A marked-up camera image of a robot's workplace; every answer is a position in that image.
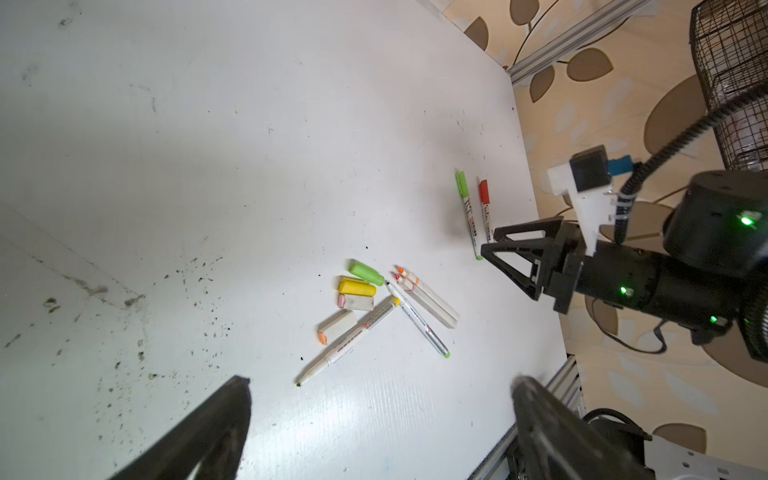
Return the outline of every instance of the yellow marker cap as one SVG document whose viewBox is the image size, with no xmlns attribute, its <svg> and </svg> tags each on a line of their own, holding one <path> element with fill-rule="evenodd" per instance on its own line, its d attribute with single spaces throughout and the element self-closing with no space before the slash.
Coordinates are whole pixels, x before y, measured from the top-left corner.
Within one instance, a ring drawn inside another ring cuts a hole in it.
<svg viewBox="0 0 768 480">
<path fill-rule="evenodd" d="M 351 293 L 352 295 L 374 296 L 376 287 L 357 280 L 342 280 L 339 283 L 339 293 Z"/>
</svg>

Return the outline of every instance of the white tabletop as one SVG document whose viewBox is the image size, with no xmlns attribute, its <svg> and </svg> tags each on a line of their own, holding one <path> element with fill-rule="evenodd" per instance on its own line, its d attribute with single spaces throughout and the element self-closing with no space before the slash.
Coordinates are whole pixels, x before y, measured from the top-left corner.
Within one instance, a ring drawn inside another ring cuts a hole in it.
<svg viewBox="0 0 768 480">
<path fill-rule="evenodd" d="M 465 478 L 563 363 L 454 180 L 537 217 L 508 76 L 418 2 L 11 0 L 0 45 L 0 478 L 107 477 L 235 374 L 241 478 Z M 398 310 L 296 387 L 351 258 L 450 359 Z"/>
</svg>

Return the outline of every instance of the beige wallpaper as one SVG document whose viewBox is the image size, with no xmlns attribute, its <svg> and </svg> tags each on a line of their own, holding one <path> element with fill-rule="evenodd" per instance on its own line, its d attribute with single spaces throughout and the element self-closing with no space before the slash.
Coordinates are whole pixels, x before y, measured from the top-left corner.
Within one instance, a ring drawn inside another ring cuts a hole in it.
<svg viewBox="0 0 768 480">
<path fill-rule="evenodd" d="M 690 10 L 699 1 L 655 2 L 515 87 L 541 217 L 568 207 L 549 191 L 549 167 L 599 144 L 614 158 L 629 154 L 646 160 L 705 112 L 688 45 Z M 523 58 L 604 3 L 455 0 L 439 7 L 507 67 L 518 51 Z M 524 23 L 529 18 L 530 25 Z M 685 186 L 692 174 L 722 167 L 711 132 L 666 164 L 641 192 L 645 203 L 636 207 L 628 243 L 663 251 L 660 224 L 670 211 L 664 205 L 674 206 L 681 194 L 653 202 Z M 626 176 L 616 179 L 618 186 L 624 181 Z M 571 218 L 572 212 L 565 215 Z M 610 236 L 610 229 L 605 234 Z M 651 356 L 604 337 L 593 317 L 630 345 L 659 346 L 651 333 L 659 319 L 593 305 L 592 299 L 585 302 L 577 295 L 561 322 L 567 351 L 576 355 L 583 374 L 588 408 L 617 409 L 647 431 L 690 449 L 768 469 L 768 456 L 761 452 L 768 420 L 756 414 L 768 403 L 768 364 L 748 358 L 735 329 L 702 349 L 691 344 L 688 331 L 667 324 L 662 330 L 670 349 Z"/>
</svg>

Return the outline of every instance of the wire mesh basket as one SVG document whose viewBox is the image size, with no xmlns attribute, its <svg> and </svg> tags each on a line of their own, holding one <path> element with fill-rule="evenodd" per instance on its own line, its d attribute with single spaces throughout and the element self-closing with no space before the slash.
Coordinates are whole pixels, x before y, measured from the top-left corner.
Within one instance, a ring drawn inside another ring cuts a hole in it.
<svg viewBox="0 0 768 480">
<path fill-rule="evenodd" d="M 768 78 L 768 0 L 705 0 L 690 19 L 690 49 L 707 109 Z M 715 127 L 726 169 L 768 170 L 768 98 Z"/>
</svg>

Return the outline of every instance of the green marker cap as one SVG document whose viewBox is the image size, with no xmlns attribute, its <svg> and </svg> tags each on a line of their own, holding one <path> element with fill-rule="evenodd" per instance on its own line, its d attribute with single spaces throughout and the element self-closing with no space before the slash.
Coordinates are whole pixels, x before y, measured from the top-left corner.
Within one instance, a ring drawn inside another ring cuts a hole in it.
<svg viewBox="0 0 768 480">
<path fill-rule="evenodd" d="M 456 185 L 458 185 L 458 192 L 462 195 L 462 198 L 469 197 L 469 189 L 467 188 L 467 177 L 464 176 L 463 170 L 456 174 Z"/>
<path fill-rule="evenodd" d="M 355 262 L 349 272 L 354 276 L 359 276 L 365 281 L 373 283 L 374 285 L 381 286 L 384 284 L 384 277 L 379 275 L 379 272 L 367 265 L 363 265 L 360 262 Z"/>
</svg>

